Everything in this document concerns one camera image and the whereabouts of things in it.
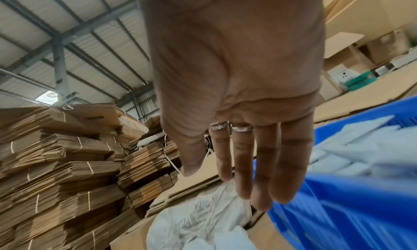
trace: bright light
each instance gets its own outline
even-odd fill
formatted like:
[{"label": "bright light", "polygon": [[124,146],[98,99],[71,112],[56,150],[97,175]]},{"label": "bright light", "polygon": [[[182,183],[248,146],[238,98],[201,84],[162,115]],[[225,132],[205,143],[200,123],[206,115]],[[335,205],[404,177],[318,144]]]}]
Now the bright light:
[{"label": "bright light", "polygon": [[42,102],[45,105],[51,105],[58,102],[58,95],[52,91],[47,91],[46,93],[42,94],[38,98],[35,99],[36,101]]}]

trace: finger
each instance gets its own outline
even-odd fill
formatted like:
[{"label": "finger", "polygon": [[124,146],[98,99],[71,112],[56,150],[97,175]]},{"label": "finger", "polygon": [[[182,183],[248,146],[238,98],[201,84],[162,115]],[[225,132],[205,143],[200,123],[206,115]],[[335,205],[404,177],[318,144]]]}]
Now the finger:
[{"label": "finger", "polygon": [[240,131],[248,125],[232,125],[233,154],[235,157],[236,192],[244,200],[251,198],[253,183],[253,148],[255,138],[253,127]]},{"label": "finger", "polygon": [[283,204],[289,203],[304,181],[314,144],[313,113],[281,123],[281,151],[269,194]]},{"label": "finger", "polygon": [[232,156],[230,155],[230,130],[228,123],[219,123],[208,128],[212,137],[218,176],[222,181],[232,179]]},{"label": "finger", "polygon": [[268,192],[273,170],[278,162],[279,124],[255,126],[256,174],[251,194],[251,204],[260,211],[268,211],[272,207],[272,199]]}]

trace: corrugated metal roof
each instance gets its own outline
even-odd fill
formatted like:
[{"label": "corrugated metal roof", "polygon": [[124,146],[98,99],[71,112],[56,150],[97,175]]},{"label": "corrugated metal roof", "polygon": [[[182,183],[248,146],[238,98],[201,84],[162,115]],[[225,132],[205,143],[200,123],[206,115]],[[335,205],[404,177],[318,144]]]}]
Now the corrugated metal roof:
[{"label": "corrugated metal roof", "polygon": [[[77,21],[54,0],[17,1],[60,33],[78,25]],[[106,12],[106,8],[102,4],[101,0],[62,1],[84,21],[88,21],[95,16]],[[106,0],[111,7],[116,7],[126,1],[128,0]],[[149,53],[145,26],[141,14],[137,11],[132,11],[122,16],[120,19],[139,45],[147,53]],[[143,57],[141,52],[116,21],[97,28],[95,32],[140,76],[142,76],[146,81],[152,81],[150,63],[145,59],[145,57]],[[1,2],[0,33],[29,49],[36,49],[50,40],[50,36],[48,34],[44,33],[38,27]],[[80,37],[74,43],[132,87],[143,85],[143,83],[123,63],[121,63],[91,35]],[[0,50],[1,67],[7,67],[26,55],[24,50],[1,38],[0,48],[2,48],[2,50]],[[127,93],[124,88],[116,85],[112,80],[105,77],[98,70],[82,61],[69,51],[65,50],[65,57],[67,69],[73,74],[115,96],[116,98],[120,98]],[[46,59],[53,62],[52,55],[47,56]],[[33,64],[26,70],[22,71],[21,74],[53,88],[55,87],[54,68],[43,62]],[[69,77],[69,85],[72,92],[78,92],[79,97],[86,101],[92,103],[113,101],[112,98],[71,77]],[[40,89],[36,86],[16,79],[9,79],[7,82],[0,84],[0,89],[22,95],[30,99],[35,99],[45,92],[44,89]],[[5,104],[5,98],[6,96],[0,95],[0,108],[10,107],[9,104]],[[22,100],[8,101],[8,103],[13,103],[15,106],[19,106],[21,104],[27,105],[27,102]]]}]

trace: silver ring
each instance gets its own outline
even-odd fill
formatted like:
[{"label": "silver ring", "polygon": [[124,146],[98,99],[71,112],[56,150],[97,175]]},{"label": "silver ring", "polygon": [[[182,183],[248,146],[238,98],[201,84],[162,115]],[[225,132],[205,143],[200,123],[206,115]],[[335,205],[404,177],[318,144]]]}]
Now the silver ring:
[{"label": "silver ring", "polygon": [[228,122],[214,123],[210,125],[210,130],[217,131],[217,130],[227,128],[228,126],[229,126]]},{"label": "silver ring", "polygon": [[237,126],[232,125],[232,130],[235,132],[249,132],[249,131],[253,131],[253,126],[248,125],[248,126],[237,127]]}]

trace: green object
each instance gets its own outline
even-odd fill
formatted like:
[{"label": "green object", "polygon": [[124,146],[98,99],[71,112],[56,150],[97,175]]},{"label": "green object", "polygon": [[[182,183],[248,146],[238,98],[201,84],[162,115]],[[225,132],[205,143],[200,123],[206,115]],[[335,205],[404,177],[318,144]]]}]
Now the green object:
[{"label": "green object", "polygon": [[367,71],[358,77],[355,77],[352,80],[346,82],[344,85],[348,88],[349,91],[355,91],[364,86],[367,86],[370,83],[375,82],[376,80],[377,78],[375,75],[371,71]]}]

